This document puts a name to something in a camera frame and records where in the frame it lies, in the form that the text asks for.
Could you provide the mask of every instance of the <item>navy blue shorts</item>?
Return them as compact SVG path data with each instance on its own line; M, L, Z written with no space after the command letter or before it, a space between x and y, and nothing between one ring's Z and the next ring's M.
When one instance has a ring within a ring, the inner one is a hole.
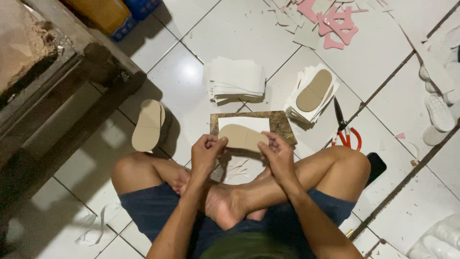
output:
M308 194L337 226L350 216L356 204L334 198L314 188ZM176 208L180 196L171 186L163 183L160 186L119 195L119 198L139 231L153 242ZM297 214L288 202L269 207L262 221L244 219L227 231L222 230L211 218L199 214L193 227L187 258L199 258L216 239L241 232L264 232L280 243L296 249L300 258L315 258Z

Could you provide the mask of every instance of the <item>shoe insole pattern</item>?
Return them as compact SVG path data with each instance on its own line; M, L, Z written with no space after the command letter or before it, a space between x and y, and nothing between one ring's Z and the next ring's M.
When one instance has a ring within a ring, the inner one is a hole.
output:
M257 143L262 141L268 145L268 137L262 133L246 128L241 125L229 124L222 127L219 131L218 138L227 137L229 142L227 147L246 149L260 153Z
M138 124L132 134L132 146L140 152L155 148L164 123L164 108L156 100L145 100L141 105Z
M321 104L324 97L329 98L332 94L333 88L331 88L326 96L331 83L332 75L329 71L326 69L318 71L310 84L297 96L297 107L303 112L315 110Z

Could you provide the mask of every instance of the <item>red-handled scissors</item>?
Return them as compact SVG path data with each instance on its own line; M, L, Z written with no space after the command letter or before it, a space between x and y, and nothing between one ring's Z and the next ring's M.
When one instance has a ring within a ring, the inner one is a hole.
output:
M342 141L343 145L351 148L351 140L350 140L350 131L351 131L358 139L358 147L356 148L356 150L357 151L361 150L361 145L362 145L361 136L359 135L358 131L356 131L356 129L354 128L350 129L346 125L339 102L337 101L337 98L335 98L335 96L334 96L334 107L335 107L335 115L337 116L337 121L339 122L339 129L337 133L334 133L334 136L332 137L332 146L335 146L335 142L337 141L337 136L340 136L340 140ZM345 130L346 140L344 138L344 135L342 134L343 130Z

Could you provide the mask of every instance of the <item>knee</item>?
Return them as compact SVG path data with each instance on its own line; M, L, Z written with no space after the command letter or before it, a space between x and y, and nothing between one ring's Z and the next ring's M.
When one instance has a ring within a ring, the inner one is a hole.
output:
M146 159L147 155L143 152L133 152L118 160L112 170L112 178L132 173Z
M371 164L366 155L345 146L334 146L332 148L337 160L346 163L348 168L356 169L356 172L362 174L362 176L369 176Z

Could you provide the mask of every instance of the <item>paper stack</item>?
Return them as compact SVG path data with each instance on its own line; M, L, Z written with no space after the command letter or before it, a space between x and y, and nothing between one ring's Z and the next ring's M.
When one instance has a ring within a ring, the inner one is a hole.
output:
M310 112L305 112L299 109L298 107L298 96L307 88L311 87L311 82L317 76L318 72L322 70L327 70L332 75L332 79L330 80L330 84L328 82L328 89L324 96L320 96L322 98L318 107ZM323 108L328 104L328 102L332 99L335 92L339 88L340 84L336 82L337 76L326 66L323 64L318 64L318 66L310 66L305 67L302 72L297 74L297 82L295 84L294 90L291 96L286 100L286 104L284 106L284 111L286 115L292 119L305 122L305 123L315 123L318 120L318 117L323 110Z
M256 100L265 93L265 71L253 60L218 57L204 65L203 84L216 103L235 97Z

